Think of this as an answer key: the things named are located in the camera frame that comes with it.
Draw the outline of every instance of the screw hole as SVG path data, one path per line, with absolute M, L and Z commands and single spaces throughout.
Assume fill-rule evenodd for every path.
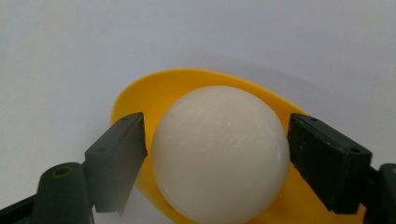
M 360 153 L 361 152 L 360 150 L 358 150 L 357 148 L 354 148 L 354 147 L 351 148 L 350 151 L 353 152 L 353 153 Z
M 97 151 L 97 152 L 103 153 L 103 152 L 106 152 L 106 151 L 107 151 L 107 148 L 105 148 L 105 147 L 99 147 L 98 149 L 96 149 L 96 151 Z
M 53 178 L 62 178 L 65 177 L 67 175 L 70 175 L 73 171 L 73 168 L 71 166 L 61 166 L 56 168 L 53 172 L 52 172 L 52 177 Z

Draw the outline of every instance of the white ball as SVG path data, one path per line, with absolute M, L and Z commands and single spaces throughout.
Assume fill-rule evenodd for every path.
M 198 223 L 244 223 L 283 186 L 289 145 L 274 111 L 233 87 L 178 99 L 155 131 L 152 167 L 164 198 Z

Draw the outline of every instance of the yellow rim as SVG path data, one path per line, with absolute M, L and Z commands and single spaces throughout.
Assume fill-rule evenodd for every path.
M 144 113 L 148 157 L 140 170 L 135 185 L 152 204 L 176 223 L 194 222 L 174 210 L 157 187 L 151 169 L 152 135 L 164 112 L 178 98 L 198 88 L 218 85 L 236 87 L 262 99 L 274 109 L 285 132 L 288 131 L 291 113 L 306 114 L 297 105 L 255 83 L 219 72 L 194 68 L 166 70 L 142 77 L 122 91 L 113 107 L 111 123 L 128 114 Z M 249 223 L 360 223 L 363 214 L 364 208 L 360 209 L 357 215 L 338 216 L 328 212 L 291 165 L 281 194 L 269 209 Z

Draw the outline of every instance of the gray surface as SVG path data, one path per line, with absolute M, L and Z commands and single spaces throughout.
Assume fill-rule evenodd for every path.
M 394 1 L 1 1 L 0 207 L 107 129 L 129 83 L 174 67 L 276 91 L 396 161 Z M 133 190 L 124 217 L 171 223 Z

